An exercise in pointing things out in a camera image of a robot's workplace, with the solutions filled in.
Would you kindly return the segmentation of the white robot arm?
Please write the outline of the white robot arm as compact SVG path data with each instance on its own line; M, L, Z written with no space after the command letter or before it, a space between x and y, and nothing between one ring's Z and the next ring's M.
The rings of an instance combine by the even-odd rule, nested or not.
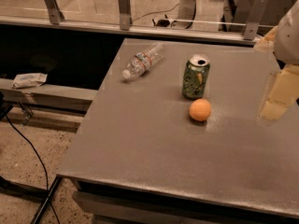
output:
M299 9L293 6L254 46L258 51L273 51L276 59L285 63L271 81L260 116L278 120L299 98Z

